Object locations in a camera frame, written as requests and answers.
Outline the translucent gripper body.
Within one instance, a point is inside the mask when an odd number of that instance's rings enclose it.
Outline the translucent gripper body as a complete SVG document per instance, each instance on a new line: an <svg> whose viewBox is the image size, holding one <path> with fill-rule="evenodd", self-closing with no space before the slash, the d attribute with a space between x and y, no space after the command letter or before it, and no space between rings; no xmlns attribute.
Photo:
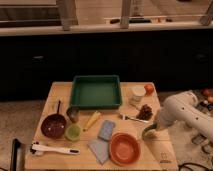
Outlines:
<svg viewBox="0 0 213 171"><path fill-rule="evenodd" d="M146 137L147 138L151 138L151 137L156 137L157 133L162 132L165 129L165 126L162 123L159 122L153 122L153 123L157 123L157 128L154 130L150 130L147 134Z"/></svg>

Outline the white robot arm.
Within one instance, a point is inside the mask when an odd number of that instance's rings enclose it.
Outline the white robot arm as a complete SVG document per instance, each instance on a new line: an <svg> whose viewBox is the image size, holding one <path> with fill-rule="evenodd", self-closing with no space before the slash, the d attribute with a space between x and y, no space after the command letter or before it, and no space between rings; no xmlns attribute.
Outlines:
<svg viewBox="0 0 213 171"><path fill-rule="evenodd" d="M163 130L176 121L185 121L213 142L213 117L199 111L197 105L198 97L192 91L171 95L164 100L148 129Z"/></svg>

